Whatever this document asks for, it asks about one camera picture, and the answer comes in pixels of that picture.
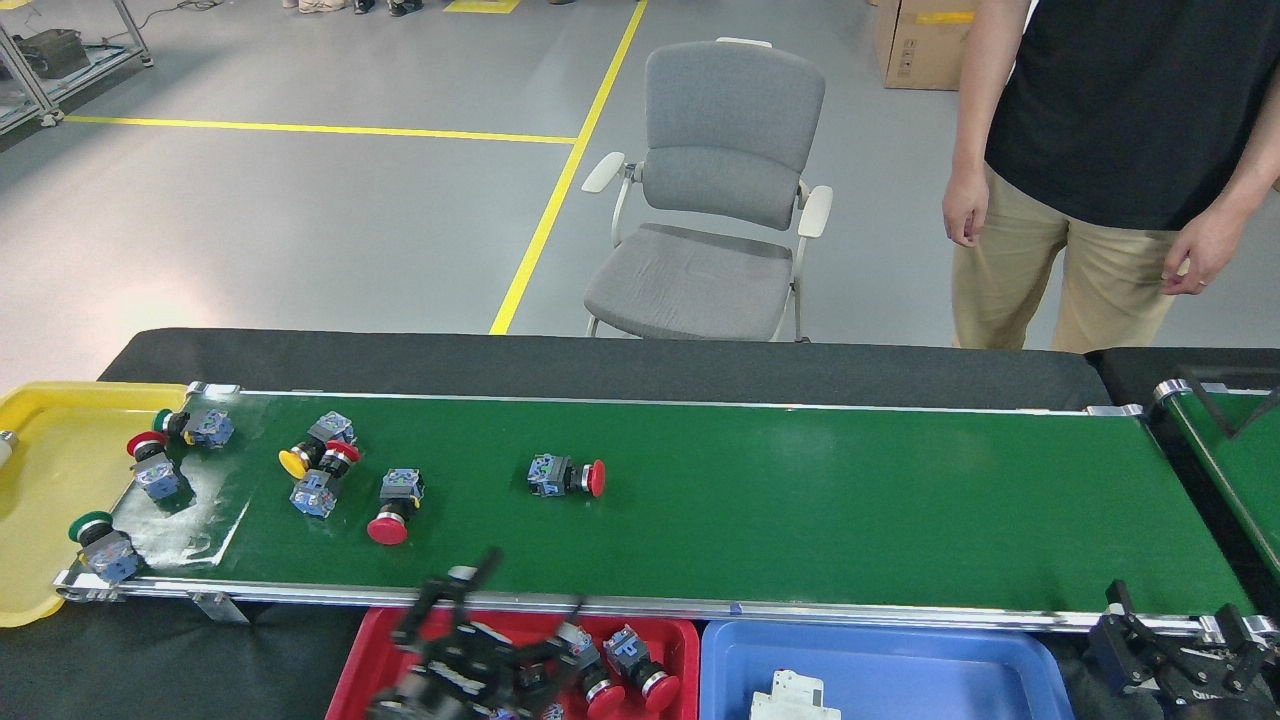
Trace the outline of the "person's left hand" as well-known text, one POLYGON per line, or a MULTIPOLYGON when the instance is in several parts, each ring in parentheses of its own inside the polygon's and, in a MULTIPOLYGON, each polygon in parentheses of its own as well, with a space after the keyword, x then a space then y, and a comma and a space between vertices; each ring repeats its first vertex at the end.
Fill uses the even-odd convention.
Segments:
POLYGON ((1165 258, 1161 293, 1203 293, 1235 256, 1245 222, 1239 211, 1216 205, 1189 222, 1165 258))

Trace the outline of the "person's right hand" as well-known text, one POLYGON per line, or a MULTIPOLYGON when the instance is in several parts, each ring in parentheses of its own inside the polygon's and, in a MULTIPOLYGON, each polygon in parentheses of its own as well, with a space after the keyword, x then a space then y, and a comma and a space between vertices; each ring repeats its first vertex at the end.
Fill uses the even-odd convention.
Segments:
POLYGON ((986 167, 954 169, 942 199, 946 237, 964 249, 975 249, 986 227, 989 183, 986 167))

